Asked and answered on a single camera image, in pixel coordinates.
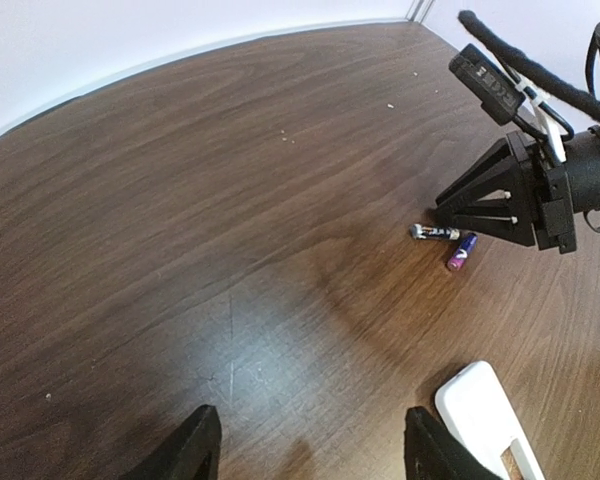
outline white wall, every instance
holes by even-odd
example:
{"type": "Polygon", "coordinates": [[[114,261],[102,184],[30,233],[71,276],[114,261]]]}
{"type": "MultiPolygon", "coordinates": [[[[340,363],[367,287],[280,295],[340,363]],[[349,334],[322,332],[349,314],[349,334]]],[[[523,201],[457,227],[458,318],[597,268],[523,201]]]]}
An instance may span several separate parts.
{"type": "Polygon", "coordinates": [[[269,32],[401,20],[410,0],[0,0],[0,134],[148,67],[269,32]]]}
{"type": "MultiPolygon", "coordinates": [[[[458,22],[460,10],[473,10],[505,41],[586,90],[584,61],[591,34],[600,21],[600,0],[437,0],[424,24],[458,49],[469,42],[482,46],[458,22]]],[[[600,94],[600,69],[596,76],[600,94]]],[[[561,102],[551,103],[576,131],[595,123],[561,102]]]]}

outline brown wooden tabletop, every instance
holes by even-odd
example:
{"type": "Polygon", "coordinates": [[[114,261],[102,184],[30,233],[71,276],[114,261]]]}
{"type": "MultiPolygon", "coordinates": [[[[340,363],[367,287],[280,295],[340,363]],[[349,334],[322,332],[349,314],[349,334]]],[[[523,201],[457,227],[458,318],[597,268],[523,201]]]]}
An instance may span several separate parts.
{"type": "Polygon", "coordinates": [[[221,479],[403,479],[406,409],[477,359],[548,478],[600,479],[600,235],[451,274],[407,234],[503,134],[453,53],[268,38],[0,139],[0,479],[115,478],[203,403],[221,479]]]}

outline robotic arm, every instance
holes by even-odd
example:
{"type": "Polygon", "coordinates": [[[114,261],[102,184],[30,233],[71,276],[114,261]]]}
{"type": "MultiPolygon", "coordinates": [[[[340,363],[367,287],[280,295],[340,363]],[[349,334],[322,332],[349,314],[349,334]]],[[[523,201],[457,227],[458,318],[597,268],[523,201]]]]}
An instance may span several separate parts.
{"type": "Polygon", "coordinates": [[[600,210],[600,125],[574,134],[547,104],[544,91],[600,122],[600,102],[593,95],[600,23],[587,55],[587,93],[507,45],[473,12],[461,12],[458,18],[495,55],[504,72],[471,44],[449,69],[482,100],[482,108],[496,123],[514,122],[521,131],[498,140],[440,194],[437,220],[525,246],[537,243],[540,250],[558,247],[560,253],[573,252],[576,213],[582,212],[587,224],[600,233],[600,226],[589,221],[590,212],[600,210]],[[540,128],[518,114],[525,97],[540,128]]]}

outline white object with cutout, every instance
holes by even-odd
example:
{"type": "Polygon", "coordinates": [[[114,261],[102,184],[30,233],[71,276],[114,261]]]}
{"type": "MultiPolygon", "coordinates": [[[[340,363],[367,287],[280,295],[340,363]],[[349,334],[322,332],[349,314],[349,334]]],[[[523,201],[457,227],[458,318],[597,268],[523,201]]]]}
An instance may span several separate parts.
{"type": "Polygon", "coordinates": [[[510,478],[501,457],[511,448],[525,480],[544,480],[507,394],[487,362],[464,368],[436,392],[435,401],[449,432],[485,468],[510,478]]]}

